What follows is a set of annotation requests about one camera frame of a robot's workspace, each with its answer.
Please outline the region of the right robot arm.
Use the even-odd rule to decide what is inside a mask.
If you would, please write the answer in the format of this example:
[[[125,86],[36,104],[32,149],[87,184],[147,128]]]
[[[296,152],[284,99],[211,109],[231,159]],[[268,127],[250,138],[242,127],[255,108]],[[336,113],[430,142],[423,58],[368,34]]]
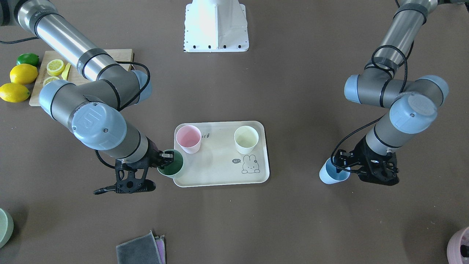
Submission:
[[[48,0],[2,0],[1,25],[20,26],[43,40],[77,72],[89,80],[76,85],[65,80],[47,84],[39,95],[42,109],[67,127],[82,144],[115,159],[116,183],[94,194],[150,192],[156,184],[147,179],[149,168],[164,169],[174,152],[160,151],[139,129],[124,119],[121,110],[151,95],[151,76],[128,71],[105,50],[59,15]]]

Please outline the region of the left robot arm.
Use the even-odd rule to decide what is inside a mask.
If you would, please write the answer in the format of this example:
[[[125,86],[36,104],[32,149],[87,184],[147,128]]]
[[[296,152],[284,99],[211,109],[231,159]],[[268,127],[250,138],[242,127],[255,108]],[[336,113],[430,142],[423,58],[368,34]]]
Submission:
[[[448,96],[447,82],[435,75],[408,80],[408,56],[427,18],[444,0],[403,0],[379,47],[362,74],[350,76],[345,97],[358,104],[389,110],[364,125],[370,131],[348,152],[337,145],[319,172],[325,184],[343,182],[357,174],[363,182],[398,184],[396,151],[426,130]]]

